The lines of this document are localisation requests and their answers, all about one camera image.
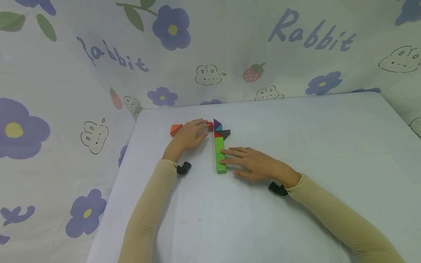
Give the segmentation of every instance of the orange block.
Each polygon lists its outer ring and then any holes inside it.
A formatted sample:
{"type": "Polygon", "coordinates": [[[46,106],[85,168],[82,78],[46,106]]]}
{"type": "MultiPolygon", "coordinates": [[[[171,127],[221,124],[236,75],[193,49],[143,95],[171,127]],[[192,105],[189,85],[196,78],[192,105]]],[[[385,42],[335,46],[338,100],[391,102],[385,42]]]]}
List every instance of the orange block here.
{"type": "Polygon", "coordinates": [[[213,132],[213,123],[207,122],[206,124],[209,124],[209,130],[213,132]]]}
{"type": "Polygon", "coordinates": [[[213,132],[215,134],[215,138],[219,138],[222,137],[219,133],[217,133],[216,131],[213,132]]]}
{"type": "Polygon", "coordinates": [[[181,127],[183,127],[182,124],[173,124],[171,126],[171,131],[170,131],[171,137],[174,137],[177,134],[177,132],[179,132],[181,127]]]}

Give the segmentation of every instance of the green rectangular block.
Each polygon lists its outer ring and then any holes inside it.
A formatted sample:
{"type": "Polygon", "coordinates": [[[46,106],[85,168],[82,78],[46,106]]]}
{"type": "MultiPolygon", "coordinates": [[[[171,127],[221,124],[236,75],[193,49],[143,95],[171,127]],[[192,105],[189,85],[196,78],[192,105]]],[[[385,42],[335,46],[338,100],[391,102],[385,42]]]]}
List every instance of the green rectangular block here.
{"type": "Polygon", "coordinates": [[[226,173],[226,165],[219,163],[220,160],[225,160],[225,155],[222,153],[216,153],[216,172],[226,173]]]}
{"type": "Polygon", "coordinates": [[[215,138],[215,152],[220,153],[222,149],[224,149],[224,138],[217,137],[215,138]]]}

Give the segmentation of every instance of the hand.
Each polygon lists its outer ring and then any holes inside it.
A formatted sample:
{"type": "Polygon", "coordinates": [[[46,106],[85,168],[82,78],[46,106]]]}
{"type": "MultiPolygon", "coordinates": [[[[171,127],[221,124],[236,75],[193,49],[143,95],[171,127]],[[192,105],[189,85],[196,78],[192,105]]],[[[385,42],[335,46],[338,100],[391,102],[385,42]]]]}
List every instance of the hand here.
{"type": "Polygon", "coordinates": [[[250,180],[273,179],[279,181],[286,188],[296,186],[301,179],[301,175],[288,164],[250,147],[229,148],[228,150],[221,150],[221,153],[238,157],[221,160],[221,164],[240,165],[249,170],[249,172],[235,170],[234,174],[237,176],[250,180]]]}
{"type": "Polygon", "coordinates": [[[207,122],[207,120],[198,119],[181,127],[165,150],[162,159],[177,162],[185,150],[198,146],[208,136],[209,124],[206,124],[207,122]]]}

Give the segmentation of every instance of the arm sleeve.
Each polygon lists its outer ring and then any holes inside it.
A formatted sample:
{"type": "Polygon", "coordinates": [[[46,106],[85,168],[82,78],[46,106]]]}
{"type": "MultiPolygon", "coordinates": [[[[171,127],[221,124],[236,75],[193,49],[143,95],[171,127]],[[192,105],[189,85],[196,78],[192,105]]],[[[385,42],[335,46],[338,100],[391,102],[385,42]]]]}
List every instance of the arm sleeve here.
{"type": "Polygon", "coordinates": [[[157,226],[177,179],[177,164],[159,160],[127,224],[118,263],[150,263],[157,226]]]}
{"type": "Polygon", "coordinates": [[[370,222],[327,192],[306,175],[287,189],[310,210],[363,263],[404,263],[392,243],[370,222]]]}

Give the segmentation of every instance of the table surface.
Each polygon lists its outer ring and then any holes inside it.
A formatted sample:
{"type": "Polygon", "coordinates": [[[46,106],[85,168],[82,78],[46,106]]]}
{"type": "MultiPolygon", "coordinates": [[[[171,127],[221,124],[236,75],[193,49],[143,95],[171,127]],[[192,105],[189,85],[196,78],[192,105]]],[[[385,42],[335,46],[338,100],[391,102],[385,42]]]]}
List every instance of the table surface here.
{"type": "MultiPolygon", "coordinates": [[[[88,263],[115,263],[126,224],[172,124],[220,121],[225,147],[252,147],[308,174],[395,245],[407,262],[421,249],[421,142],[373,92],[143,110],[117,175],[88,263]]],[[[290,197],[216,173],[213,135],[179,163],[158,231],[154,262],[353,262],[344,247],[290,197]]]]}

